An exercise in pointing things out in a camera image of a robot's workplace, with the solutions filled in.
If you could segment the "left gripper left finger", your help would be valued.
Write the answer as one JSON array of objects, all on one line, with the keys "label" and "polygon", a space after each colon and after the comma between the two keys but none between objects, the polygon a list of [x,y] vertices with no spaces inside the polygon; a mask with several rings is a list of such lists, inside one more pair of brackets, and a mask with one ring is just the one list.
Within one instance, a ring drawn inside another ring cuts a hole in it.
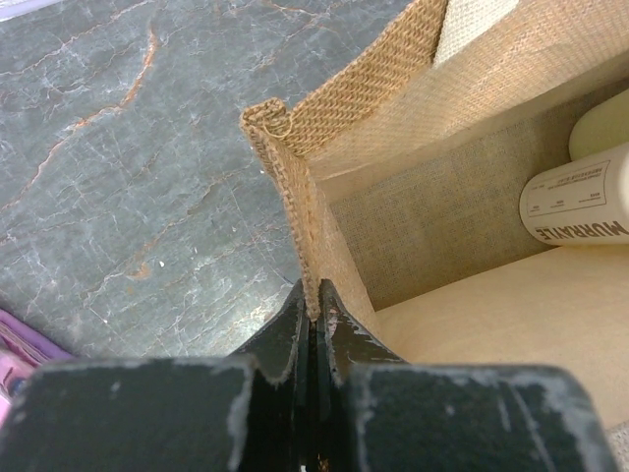
[{"label": "left gripper left finger", "polygon": [[224,357],[73,359],[29,378],[5,471],[307,471],[303,288]]}]

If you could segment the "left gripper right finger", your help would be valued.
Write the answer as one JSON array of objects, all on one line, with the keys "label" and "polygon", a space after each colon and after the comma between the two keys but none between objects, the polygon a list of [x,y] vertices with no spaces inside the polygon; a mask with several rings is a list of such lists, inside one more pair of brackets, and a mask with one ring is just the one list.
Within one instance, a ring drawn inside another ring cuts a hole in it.
[{"label": "left gripper right finger", "polygon": [[410,364],[324,280],[316,324],[325,471],[614,471],[590,397],[542,365]]}]

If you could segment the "brown canvas tote bag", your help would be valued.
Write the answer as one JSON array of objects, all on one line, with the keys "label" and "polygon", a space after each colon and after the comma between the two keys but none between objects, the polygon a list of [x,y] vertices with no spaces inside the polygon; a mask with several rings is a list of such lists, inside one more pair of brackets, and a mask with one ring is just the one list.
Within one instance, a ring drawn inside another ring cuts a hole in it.
[{"label": "brown canvas tote bag", "polygon": [[525,183],[568,161],[588,108],[628,83],[624,1],[415,1],[293,107],[242,129],[286,208],[308,316],[324,280],[414,363],[570,371],[628,419],[628,248],[551,249]]}]

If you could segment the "cream bottle white cap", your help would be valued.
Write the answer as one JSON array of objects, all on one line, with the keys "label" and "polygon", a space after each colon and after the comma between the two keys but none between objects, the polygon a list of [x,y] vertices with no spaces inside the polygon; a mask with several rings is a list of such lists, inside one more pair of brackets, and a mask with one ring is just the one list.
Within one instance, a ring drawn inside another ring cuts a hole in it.
[{"label": "cream bottle white cap", "polygon": [[589,155],[532,178],[520,218],[553,246],[628,243],[628,145]]}]

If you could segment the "yellow-green pump lotion bottle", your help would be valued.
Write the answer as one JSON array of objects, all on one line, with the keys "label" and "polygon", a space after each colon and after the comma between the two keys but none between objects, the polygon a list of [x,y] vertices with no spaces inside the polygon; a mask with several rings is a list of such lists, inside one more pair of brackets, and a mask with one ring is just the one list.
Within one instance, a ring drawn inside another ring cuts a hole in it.
[{"label": "yellow-green pump lotion bottle", "polygon": [[569,138],[569,155],[578,160],[628,142],[628,94],[618,93],[585,113]]}]

